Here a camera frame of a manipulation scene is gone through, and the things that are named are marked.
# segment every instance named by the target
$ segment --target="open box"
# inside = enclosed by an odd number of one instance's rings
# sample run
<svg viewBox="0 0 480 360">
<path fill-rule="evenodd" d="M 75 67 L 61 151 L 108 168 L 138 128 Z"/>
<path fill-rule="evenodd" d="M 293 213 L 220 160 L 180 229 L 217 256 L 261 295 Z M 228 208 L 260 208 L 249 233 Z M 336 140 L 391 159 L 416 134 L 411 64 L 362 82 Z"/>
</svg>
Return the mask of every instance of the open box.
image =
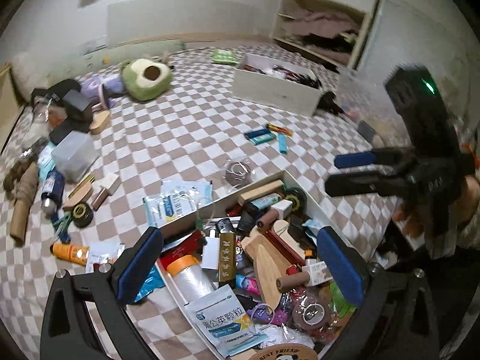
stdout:
<svg viewBox="0 0 480 360">
<path fill-rule="evenodd" d="M 286 170 L 277 172 L 273 175 L 268 176 L 267 178 L 264 178 L 260 181 L 257 181 L 256 183 L 250 184 L 244 188 L 241 188 L 237 190 L 234 193 L 231 193 L 230 195 L 227 195 L 224 198 L 218 199 L 212 204 L 209 204 L 205 207 L 202 207 L 199 210 L 199 215 L 200 218 L 210 218 L 212 214 L 214 214 L 215 217 L 223 217 L 225 216 L 225 210 L 232 207 L 237 203 L 238 197 L 240 194 L 243 192 L 261 187 L 265 184 L 268 184 L 274 180 L 283 180 L 285 186 L 287 188 L 292 188 L 292 187 L 297 187 L 297 188 L 302 188 L 299 183 L 293 178 L 293 176 L 287 172 Z M 320 222 L 323 226 L 331 226 L 335 232 L 339 235 L 339 237 L 342 239 L 342 241 L 349 247 L 351 247 L 350 242 L 347 240 L 347 238 L 341 233 L 340 229 L 325 215 L 325 213 L 322 211 L 320 206 L 317 204 L 317 202 L 314 200 L 311 195 L 306 193 L 307 195 L 307 210 L 306 214 L 312 218 Z M 168 223 L 167 225 L 162 227 L 162 233 L 164 237 L 167 239 L 173 234 L 178 234 L 178 230 L 184 229 L 185 232 L 191 230 L 192 228 L 195 227 L 195 220 L 197 219 L 197 214 L 196 212 L 192 212 L 186 216 L 183 216 L 182 218 L 179 218 L 173 222 Z M 190 318 L 189 314 L 185 310 L 185 304 L 187 301 L 179 291 L 178 287 L 176 286 L 175 282 L 173 281 L 172 277 L 166 272 L 162 264 L 158 264 L 158 268 L 160 271 L 160 275 L 162 276 L 162 279 L 165 282 L 166 288 L 170 291 L 172 294 L 172 297 L 174 298 L 175 302 L 178 305 L 178 308 L 182 311 L 183 315 L 187 319 L 187 321 L 190 323 L 193 329 L 197 332 L 199 337 L 205 342 L 205 345 L 210 349 L 215 356 L 217 356 L 218 359 L 224 359 L 224 357 L 217 351 L 217 349 L 208 341 L 208 339 L 203 335 L 203 333 L 200 331 L 200 329 L 197 327 L 195 322 Z"/>
<path fill-rule="evenodd" d="M 279 59 L 246 54 L 235 69 L 232 83 L 232 97 L 252 103 L 270 105 L 296 114 L 312 116 L 317 109 L 321 89 L 315 89 L 297 82 L 244 70 L 245 65 L 265 71 L 272 66 L 282 66 L 289 71 L 310 76 L 315 74 L 301 67 Z"/>
</svg>

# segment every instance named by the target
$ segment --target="human hand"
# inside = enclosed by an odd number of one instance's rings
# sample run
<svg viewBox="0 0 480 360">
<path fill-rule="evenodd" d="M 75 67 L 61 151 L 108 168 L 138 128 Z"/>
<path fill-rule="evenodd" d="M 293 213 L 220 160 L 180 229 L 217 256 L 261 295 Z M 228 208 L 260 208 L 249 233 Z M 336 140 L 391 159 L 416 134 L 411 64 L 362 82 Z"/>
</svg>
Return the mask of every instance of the human hand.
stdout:
<svg viewBox="0 0 480 360">
<path fill-rule="evenodd" d="M 454 202 L 458 212 L 458 222 L 469 221 L 477 210 L 480 200 L 480 185 L 477 179 L 468 175 L 462 185 L 462 195 Z M 423 234 L 422 219 L 415 207 L 409 209 L 404 203 L 395 210 L 392 215 L 394 221 L 404 221 L 408 219 L 405 227 L 402 229 L 404 234 L 412 238 L 418 238 Z"/>
</svg>

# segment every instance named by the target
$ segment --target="black pants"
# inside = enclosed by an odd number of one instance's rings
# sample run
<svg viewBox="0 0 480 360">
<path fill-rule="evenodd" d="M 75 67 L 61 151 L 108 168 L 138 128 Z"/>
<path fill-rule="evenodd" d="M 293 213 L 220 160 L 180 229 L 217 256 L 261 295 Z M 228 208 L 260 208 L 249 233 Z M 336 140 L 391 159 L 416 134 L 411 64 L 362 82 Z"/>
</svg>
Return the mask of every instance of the black pants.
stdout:
<svg viewBox="0 0 480 360">
<path fill-rule="evenodd" d="M 438 321 L 441 349 L 460 326 L 480 283 L 480 250 L 457 247 L 452 257 L 432 260 L 425 247 L 421 247 L 411 259 L 393 266 L 390 271 L 411 272 L 414 268 L 423 269 L 428 279 Z M 473 333 L 472 328 L 468 336 L 472 344 Z"/>
</svg>

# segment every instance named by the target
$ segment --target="orange tube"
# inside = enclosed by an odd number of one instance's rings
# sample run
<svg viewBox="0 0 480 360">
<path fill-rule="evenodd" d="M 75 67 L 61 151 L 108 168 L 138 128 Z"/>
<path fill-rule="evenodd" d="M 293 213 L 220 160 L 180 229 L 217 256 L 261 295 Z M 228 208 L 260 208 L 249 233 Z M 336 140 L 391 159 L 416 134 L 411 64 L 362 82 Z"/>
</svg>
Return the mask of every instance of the orange tube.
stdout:
<svg viewBox="0 0 480 360">
<path fill-rule="evenodd" d="M 88 246 L 63 245 L 55 243 L 50 245 L 50 252 L 59 259 L 70 261 L 71 263 L 87 265 Z"/>
</svg>

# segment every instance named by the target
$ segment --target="orange lid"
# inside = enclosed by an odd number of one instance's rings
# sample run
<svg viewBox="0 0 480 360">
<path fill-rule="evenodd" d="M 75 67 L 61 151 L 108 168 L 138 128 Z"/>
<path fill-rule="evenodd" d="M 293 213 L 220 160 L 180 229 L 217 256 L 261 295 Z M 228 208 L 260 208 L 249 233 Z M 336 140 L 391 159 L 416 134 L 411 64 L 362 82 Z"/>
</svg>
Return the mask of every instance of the orange lid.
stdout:
<svg viewBox="0 0 480 360">
<path fill-rule="evenodd" d="M 191 254 L 187 254 L 186 256 L 180 257 L 172 262 L 168 267 L 166 267 L 166 271 L 175 276 L 176 274 L 183 271 L 185 268 L 189 266 L 194 266 L 195 264 L 199 264 L 200 262 Z"/>
</svg>

